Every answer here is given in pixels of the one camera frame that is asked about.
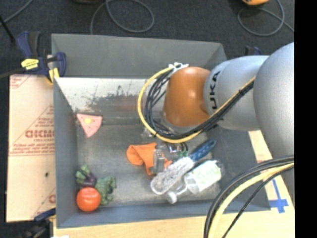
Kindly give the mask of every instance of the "cardboard sheet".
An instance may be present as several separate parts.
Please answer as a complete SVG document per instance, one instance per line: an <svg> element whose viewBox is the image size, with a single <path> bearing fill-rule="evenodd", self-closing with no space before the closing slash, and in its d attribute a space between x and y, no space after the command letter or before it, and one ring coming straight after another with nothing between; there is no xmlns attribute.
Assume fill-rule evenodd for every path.
<svg viewBox="0 0 317 238"><path fill-rule="evenodd" d="M7 222L55 207L53 119L53 85L44 76L11 76Z"/></svg>

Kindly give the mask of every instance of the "wire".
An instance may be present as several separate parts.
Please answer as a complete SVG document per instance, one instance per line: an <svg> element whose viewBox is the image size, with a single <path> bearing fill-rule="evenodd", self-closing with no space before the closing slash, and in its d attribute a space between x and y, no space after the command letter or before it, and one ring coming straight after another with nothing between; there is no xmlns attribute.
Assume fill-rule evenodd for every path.
<svg viewBox="0 0 317 238"><path fill-rule="evenodd" d="M282 170L278 173L275 173L274 175L272 175L270 178L268 178L266 181L262 182L262 184L254 191L254 193L250 196L250 198L246 201L246 203L243 205L243 207L240 209L240 211L238 212L237 216L234 218L234 220L232 221L232 223L230 224L229 228L227 229L227 231L224 233L224 235L222 236L222 238L225 238L228 233L230 232L230 230L233 228L234 224L238 221L238 219L241 217L242 213L244 212L244 210L248 207L248 205L252 202L252 200L256 197L256 195L260 192L260 190L267 185L270 181L272 181L274 178L276 178L277 176L281 175L282 173L284 173L285 171L291 170L293 169L294 166L289 167L285 170Z"/></svg>
<svg viewBox="0 0 317 238"><path fill-rule="evenodd" d="M247 27L242 23L242 20L241 20L241 13L242 13L246 8L242 8L242 9L238 12L238 21L239 21L240 25L241 25L246 31L248 31L249 33L251 33L251 34L253 34L253 35L257 35L257 36L262 36L262 37L271 36L271 35L277 33L277 32L281 29L281 27L282 27L283 25L287 26L292 32L294 32L294 29L293 29L289 24L287 24L286 22L284 22L285 14L284 14L284 8L283 8L282 3L280 2L280 0L276 0L276 1L277 1L277 4L278 4L278 6L279 6L279 8L280 8L280 10L281 10L281 18L278 17L277 15L275 15L273 12L270 12L270 11L264 9L264 8L256 7L256 9L261 10L261 11L264 11L264 12L270 14L271 16L277 18L278 20L280 20L279 26L278 26L274 31L272 31L272 32L270 32L270 33L265 33L265 34L263 34L263 33L254 32L254 31L250 30L249 28L247 28Z"/></svg>
<svg viewBox="0 0 317 238"><path fill-rule="evenodd" d="M205 222L205 229L204 229L204 237L207 237L207 233L208 230L210 229L210 225L211 225L211 221L212 218L215 214L216 209L218 208L218 206L220 205L221 201L226 197L226 194L230 191L232 191L233 187L239 183L241 180L252 176L258 172L267 170L269 168L274 168L274 167L280 167L286 164L290 164L294 162L294 156L288 156L288 157L284 157L284 158L278 158L278 159L272 159L272 160L268 160L265 162L262 162L260 164L258 164L257 166L249 169L248 171L240 174L239 176L237 176L236 178L234 178L216 197L216 199L213 201L212 206L209 209L209 212L207 214L207 219Z"/></svg>
<svg viewBox="0 0 317 238"><path fill-rule="evenodd" d="M4 77L11 76L11 75L14 75L14 74L17 74L17 73L21 73L23 71L24 71L24 69L21 68L20 70L12 70L12 71L8 71L8 72L5 72L5 73L2 73L2 74L0 74L0 79L2 79Z"/></svg>
<svg viewBox="0 0 317 238"><path fill-rule="evenodd" d="M216 199L213 201L213 204L211 205L206 222L205 222L205 228L204 228L204 237L211 237L211 235L214 233L216 223L220 217L220 215L223 213L225 208L228 206L228 204L232 201L233 198L235 198L239 193L241 193L243 190L245 190L247 187L255 184L256 182L270 178L272 175L287 170L290 167L294 166L294 156L288 156L284 158L278 158L278 159L272 159L265 162L262 162L258 164L257 166L247 170L246 172L242 173L241 175L234 178L216 197ZM256 173L266 171L265 173L262 173L260 175L257 175L256 177L249 178L246 182L238 186L235 190L233 190L233 187L236 186L240 181L247 179L250 176L253 176Z"/></svg>
<svg viewBox="0 0 317 238"><path fill-rule="evenodd" d="M127 31L127 32L130 32L130 33L144 33L144 32L149 31L149 30L153 27L155 20L154 20L154 15L153 15L151 9L150 9L146 4L144 4L144 3L142 3L141 1L138 1L138 0L129 0L129 1L132 1L132 2L135 2L135 3L138 3L138 4L142 5L142 6L150 13L150 16L151 16L151 19L152 19L150 25L149 25L147 28L141 29L141 30L130 29L130 28L127 28L127 27L121 25L121 24L114 18L114 16L113 16L112 13L111 13L111 10L110 10L110 8L109 8L109 3L110 3L110 2L113 2L113 1L117 1L117 0L106 0L106 1L105 1L104 3L102 3L102 4L97 8L97 10L94 12L93 17L92 17L92 20L91 20L91 22L90 22L90 34L91 34L91 35L93 34L94 20L95 20L96 14L98 13L98 11L99 11L104 5L106 5L107 12L108 12L110 18L113 20L113 22L114 22L118 27L120 27L121 29L123 29L123 30L125 30L125 31Z"/></svg>
<svg viewBox="0 0 317 238"><path fill-rule="evenodd" d="M4 22L5 23L7 23L7 22L9 22L11 19L13 19L14 17L16 17L19 13L21 13L26 7L28 7L30 4L31 4L31 2L33 2L33 0L28 0L27 2L26 2L26 4L24 4L17 12L15 12L14 14L12 14L11 16L9 16L8 18L6 18L5 20L4 20Z"/></svg>
<svg viewBox="0 0 317 238"><path fill-rule="evenodd" d="M143 86L140 91L138 98L138 114L141 122L145 126L145 128L158 137L159 139L169 142L169 143L181 143L188 141L201 132L205 132L210 130L211 128L216 126L216 123L230 110L230 108L240 99L242 98L249 90L253 88L255 77L253 77L248 83L246 83L239 91L237 91L229 100L227 100L215 113L213 113L204 123L199 126L187 131L184 134L177 134L171 131L170 128L161 124L153 118L152 109L154 105L158 102L158 100L165 94L165 92L161 93L162 86L167 83L170 79L171 73L173 73L175 68L174 66L163 69L153 75ZM144 111L142 111L141 102L143 94L146 88L154 81L151 86L148 97L146 99Z"/></svg>

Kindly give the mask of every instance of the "blue tape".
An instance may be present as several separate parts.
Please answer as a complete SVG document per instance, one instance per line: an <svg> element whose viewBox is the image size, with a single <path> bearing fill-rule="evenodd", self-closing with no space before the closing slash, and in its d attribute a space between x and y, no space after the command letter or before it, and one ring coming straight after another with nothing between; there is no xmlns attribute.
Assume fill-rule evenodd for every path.
<svg viewBox="0 0 317 238"><path fill-rule="evenodd" d="M281 196L279 194L275 179L273 180L273 185L274 185L274 189L275 189L275 192L277 195L277 199L276 200L269 200L268 203L269 203L271 208L276 207L278 210L278 213L284 213L285 212L284 207L288 206L288 203L287 203L286 199L281 199Z"/></svg>

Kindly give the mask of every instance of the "blue clamp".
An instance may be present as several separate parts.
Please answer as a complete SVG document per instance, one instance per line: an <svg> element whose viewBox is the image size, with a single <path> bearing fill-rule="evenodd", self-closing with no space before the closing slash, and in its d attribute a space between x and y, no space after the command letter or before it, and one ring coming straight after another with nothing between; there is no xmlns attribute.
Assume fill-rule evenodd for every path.
<svg viewBox="0 0 317 238"><path fill-rule="evenodd" d="M24 31L16 38L18 49L24 55L25 60L21 63L26 74L41 74L46 76L51 82L53 76L64 76L66 72L66 55L64 52L57 52L51 58L38 55L38 38L40 32ZM56 62L55 68L49 68L49 62Z"/></svg>

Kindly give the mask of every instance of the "dark carpet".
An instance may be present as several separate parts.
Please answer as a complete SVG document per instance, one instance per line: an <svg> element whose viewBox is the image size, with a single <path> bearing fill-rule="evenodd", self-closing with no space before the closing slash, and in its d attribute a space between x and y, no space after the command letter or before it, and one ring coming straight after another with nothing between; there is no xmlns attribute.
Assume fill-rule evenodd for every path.
<svg viewBox="0 0 317 238"><path fill-rule="evenodd" d="M91 20L103 3L75 3L72 0L33 0L18 15L10 18L28 0L0 0L0 15L16 36L27 31L41 31L39 50L50 51L52 33L89 34ZM95 16L93 34L197 40L223 44L228 59L245 54L246 46L258 47L263 55L270 55L280 47L294 42L294 32L283 25L270 36L251 34L239 24L238 12L246 6L239 0L139 0L146 4L155 17L153 27L145 33L131 33L119 28L110 18L106 7ZM295 0L280 0L284 21L294 28ZM151 23L149 12L131 1L113 1L109 4L112 15L126 27L143 29ZM281 16L276 0L262 5ZM244 24L259 33L273 32L280 20L254 8L241 13ZM21 53L10 42L3 26L0 26L0 74L19 68ZM5 222L5 191L8 142L8 78L0 79L0 238L12 238L34 226L34 223Z"/></svg>

